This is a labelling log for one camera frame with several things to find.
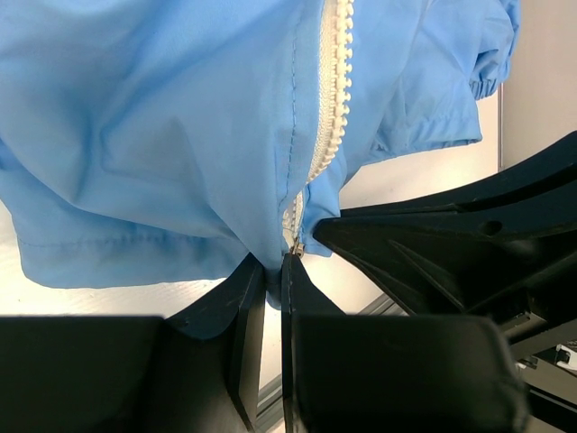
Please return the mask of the light blue zip jacket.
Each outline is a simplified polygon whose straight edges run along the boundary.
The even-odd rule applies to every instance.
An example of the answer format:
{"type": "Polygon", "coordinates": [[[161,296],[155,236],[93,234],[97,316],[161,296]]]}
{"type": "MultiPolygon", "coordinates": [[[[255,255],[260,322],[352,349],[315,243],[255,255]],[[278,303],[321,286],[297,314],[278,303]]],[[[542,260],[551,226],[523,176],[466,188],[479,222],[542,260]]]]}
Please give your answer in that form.
{"type": "Polygon", "coordinates": [[[4,1],[1,199],[57,289],[286,253],[363,166],[477,143],[518,1],[4,1]]]}

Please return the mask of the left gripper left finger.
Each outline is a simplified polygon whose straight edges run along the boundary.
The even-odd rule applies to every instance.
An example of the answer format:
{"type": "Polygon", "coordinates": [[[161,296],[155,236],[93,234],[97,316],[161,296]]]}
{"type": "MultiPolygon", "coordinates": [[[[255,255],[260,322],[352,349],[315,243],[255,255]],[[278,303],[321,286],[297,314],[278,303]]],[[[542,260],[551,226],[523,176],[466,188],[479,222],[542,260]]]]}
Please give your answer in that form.
{"type": "Polygon", "coordinates": [[[2,318],[2,431],[253,431],[264,298],[247,256],[170,318],[2,318]]]}

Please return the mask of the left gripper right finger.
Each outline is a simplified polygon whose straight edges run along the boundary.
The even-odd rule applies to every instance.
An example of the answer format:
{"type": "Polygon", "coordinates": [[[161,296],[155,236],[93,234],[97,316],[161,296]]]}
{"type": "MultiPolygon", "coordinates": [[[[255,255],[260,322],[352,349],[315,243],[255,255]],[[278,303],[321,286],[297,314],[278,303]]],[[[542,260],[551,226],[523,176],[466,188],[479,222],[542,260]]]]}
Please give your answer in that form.
{"type": "MultiPolygon", "coordinates": [[[[295,295],[321,309],[326,295],[310,280],[299,257],[285,256],[281,315],[293,314],[295,295]]],[[[319,432],[522,432],[530,409],[508,343],[486,318],[395,316],[396,325],[353,367],[353,398],[319,432]]]]}

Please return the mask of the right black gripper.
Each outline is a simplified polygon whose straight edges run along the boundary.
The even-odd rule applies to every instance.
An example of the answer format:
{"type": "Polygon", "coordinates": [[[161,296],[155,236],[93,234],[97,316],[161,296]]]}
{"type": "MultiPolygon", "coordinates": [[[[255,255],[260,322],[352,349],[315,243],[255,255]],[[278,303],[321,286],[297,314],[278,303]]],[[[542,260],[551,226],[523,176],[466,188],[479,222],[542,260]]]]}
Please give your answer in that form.
{"type": "Polygon", "coordinates": [[[457,189],[346,209],[314,237],[407,312],[491,318],[525,381],[576,403],[575,134],[457,189]]]}

